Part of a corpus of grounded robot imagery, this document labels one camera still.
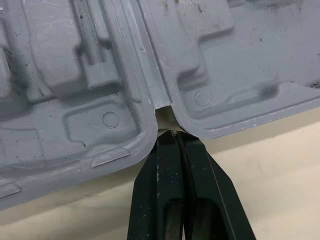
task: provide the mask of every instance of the dirt speck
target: dirt speck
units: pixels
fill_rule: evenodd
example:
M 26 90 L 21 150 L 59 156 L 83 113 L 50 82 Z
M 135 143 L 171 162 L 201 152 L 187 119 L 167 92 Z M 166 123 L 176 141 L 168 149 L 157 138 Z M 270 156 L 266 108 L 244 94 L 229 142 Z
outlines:
M 312 83 L 310 87 L 313 89 L 320 89 L 320 82 Z
M 268 10 L 272 13 L 272 14 L 276 14 L 278 11 L 278 5 L 275 3 L 269 4 L 266 6 L 268 8 Z
M 199 11 L 199 13 L 203 13 L 204 11 L 202 10 L 202 8 L 201 8 L 200 4 L 199 4 L 199 3 L 197 3 L 196 5 L 197 5 L 197 7 L 198 7 L 198 11 Z
M 302 3 L 303 3 L 303 0 L 296 1 L 296 7 L 298 8 L 299 13 L 301 13 L 302 11 Z
M 43 94 L 43 92 L 41 91 L 41 88 L 40 88 L 40 87 L 38 87 L 38 91 L 39 91 L 39 93 L 41 94 L 42 97 L 45 96 L 45 95 Z

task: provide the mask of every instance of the gray plastic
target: gray plastic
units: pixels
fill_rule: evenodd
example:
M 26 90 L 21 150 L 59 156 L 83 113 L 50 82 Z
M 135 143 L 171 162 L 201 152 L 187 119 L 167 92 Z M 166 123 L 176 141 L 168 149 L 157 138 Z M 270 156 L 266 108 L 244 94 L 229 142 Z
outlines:
M 320 106 L 319 0 L 0 0 L 0 209 Z

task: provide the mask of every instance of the black clamp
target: black clamp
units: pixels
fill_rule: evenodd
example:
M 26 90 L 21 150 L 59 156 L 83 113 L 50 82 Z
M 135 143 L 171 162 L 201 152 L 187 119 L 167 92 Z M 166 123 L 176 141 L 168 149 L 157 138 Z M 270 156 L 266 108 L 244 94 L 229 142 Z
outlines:
M 133 188 L 128 240 L 255 240 L 234 185 L 185 132 L 161 135 Z

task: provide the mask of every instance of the circular indentation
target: circular indentation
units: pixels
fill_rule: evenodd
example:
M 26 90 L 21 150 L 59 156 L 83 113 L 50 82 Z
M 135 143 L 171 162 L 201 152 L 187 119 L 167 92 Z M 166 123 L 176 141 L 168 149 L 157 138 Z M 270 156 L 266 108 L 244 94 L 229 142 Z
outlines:
M 200 106 L 208 105 L 210 102 L 210 93 L 207 91 L 198 91 L 194 96 L 195 102 Z
M 114 129 L 118 126 L 119 116 L 113 111 L 107 111 L 102 117 L 103 124 L 108 129 Z

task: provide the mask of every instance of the beige surface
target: beige surface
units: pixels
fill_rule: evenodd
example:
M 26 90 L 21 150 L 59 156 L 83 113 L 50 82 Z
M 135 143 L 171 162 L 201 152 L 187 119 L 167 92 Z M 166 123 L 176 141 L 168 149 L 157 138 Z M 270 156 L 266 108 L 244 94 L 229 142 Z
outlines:
M 320 108 L 204 141 L 258 240 L 320 239 Z M 125 240 L 142 164 L 0 212 L 0 240 Z

